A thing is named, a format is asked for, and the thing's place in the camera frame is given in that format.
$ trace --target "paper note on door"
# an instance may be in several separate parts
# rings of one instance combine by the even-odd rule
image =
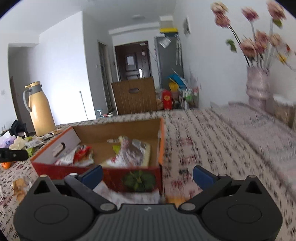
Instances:
[[[135,61],[133,59],[133,56],[128,56],[127,62],[128,62],[128,65],[135,65]]]

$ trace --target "ceiling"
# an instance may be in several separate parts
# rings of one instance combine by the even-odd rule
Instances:
[[[176,0],[21,0],[2,19],[0,31],[40,34],[65,18],[84,11],[107,30],[159,21],[172,14]],[[133,20],[143,15],[143,20]]]

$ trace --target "cardboard box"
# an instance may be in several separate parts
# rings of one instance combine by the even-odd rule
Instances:
[[[138,139],[151,145],[149,167],[104,168],[103,181],[116,192],[131,191],[123,184],[123,178],[130,172],[142,170],[155,176],[155,189],[162,192],[161,164],[164,155],[164,122],[163,119],[150,119],[134,122],[115,122],[91,126],[74,126],[66,129],[58,137],[49,142],[42,150],[31,158],[33,167],[38,175],[47,174],[51,179],[63,179],[70,173],[82,174],[92,167],[55,166],[56,160],[65,152],[73,150],[79,143],[91,146],[96,165],[114,157],[112,148],[114,143],[107,143],[108,139],[118,136]]]

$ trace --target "flower vase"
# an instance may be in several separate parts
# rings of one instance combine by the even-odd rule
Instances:
[[[266,110],[266,100],[270,97],[270,85],[267,73],[260,67],[248,67],[247,95],[249,105]]]

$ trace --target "gray refrigerator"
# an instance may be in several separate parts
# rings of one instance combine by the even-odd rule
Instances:
[[[164,48],[160,42],[164,37],[155,37],[155,49],[156,49],[156,57],[157,57],[157,65],[158,65],[158,75],[160,81],[160,87],[163,89],[170,90],[169,88],[169,79],[168,76],[174,74],[176,71],[178,75],[184,77],[183,73],[183,62],[181,57],[181,65],[178,60],[178,65],[176,65],[176,52],[177,52],[177,38],[169,37],[171,43]]]

